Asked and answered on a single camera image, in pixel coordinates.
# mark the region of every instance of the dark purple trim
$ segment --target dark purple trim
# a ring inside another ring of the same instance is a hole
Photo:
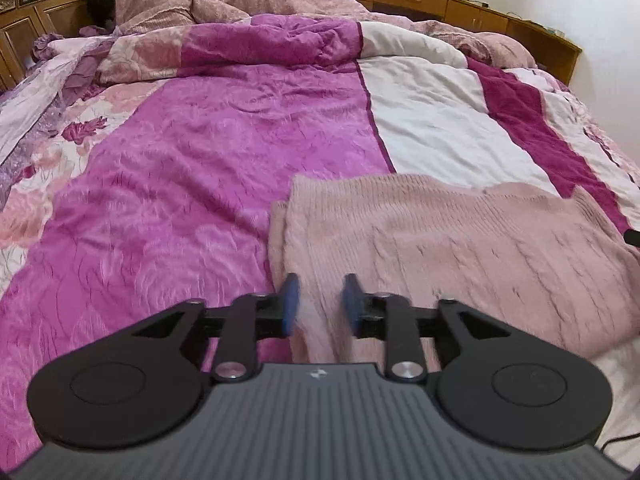
[[[356,22],[358,24],[358,33],[360,35],[360,52],[358,53],[358,58],[362,55],[362,49],[364,48],[364,35],[362,34],[362,26],[360,22]],[[371,108],[371,94],[367,85],[364,81],[364,75],[362,74],[362,70],[360,69],[360,64],[358,60],[354,61],[356,64],[356,69],[358,70],[358,77],[360,78],[360,84],[362,85],[362,89],[364,90],[365,95],[367,96],[367,117],[369,118],[369,124],[371,126],[371,131],[373,135],[376,137],[376,141],[378,142],[378,147],[380,148],[380,153],[385,159],[386,166],[389,168],[391,173],[396,172],[396,168],[394,168],[394,164],[391,162],[391,157],[389,156],[389,152],[386,150],[385,142],[380,137],[380,132],[378,131],[378,125],[376,124],[376,120],[373,117],[373,110]]]
[[[489,117],[548,174],[560,196],[568,198],[576,186],[581,186],[593,196],[621,233],[629,229],[615,193],[593,173],[584,157],[575,153],[546,124],[540,91],[498,68],[473,59],[469,59],[468,64],[480,79]]]

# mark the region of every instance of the cable knit pattern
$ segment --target cable knit pattern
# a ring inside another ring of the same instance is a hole
[[[382,344],[354,340],[341,312],[349,272],[365,290],[417,306],[457,298],[587,358],[640,326],[640,255],[582,188],[562,199],[527,184],[478,191],[406,174],[298,176],[289,203],[271,213],[274,280],[302,280],[297,361],[382,362]]]

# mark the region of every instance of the person's hair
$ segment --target person's hair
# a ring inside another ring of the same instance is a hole
[[[87,0],[86,6],[94,25],[104,27],[107,20],[114,18],[116,0]]]

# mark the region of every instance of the sweater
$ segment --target sweater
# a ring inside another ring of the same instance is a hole
[[[342,312],[350,272],[366,292],[422,307],[456,298],[592,358],[638,332],[639,255],[579,187],[562,199],[527,184],[470,190],[406,174],[297,176],[289,201],[271,208],[274,283],[289,272],[301,282],[296,362],[383,361],[383,344],[355,340]]]

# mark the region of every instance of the comforter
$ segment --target comforter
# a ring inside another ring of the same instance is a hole
[[[269,209],[295,174],[525,182],[562,197],[581,186],[620,232],[640,228],[636,168],[551,76],[345,18],[63,40],[0,108],[5,154],[100,48],[100,84],[54,102],[60,122],[31,137],[0,214],[4,469],[39,446],[25,392],[43,364],[185,298],[221,306],[272,290]],[[628,330],[573,350],[594,357],[631,339],[639,311],[623,316]],[[288,343],[263,342],[260,358],[290,360]]]

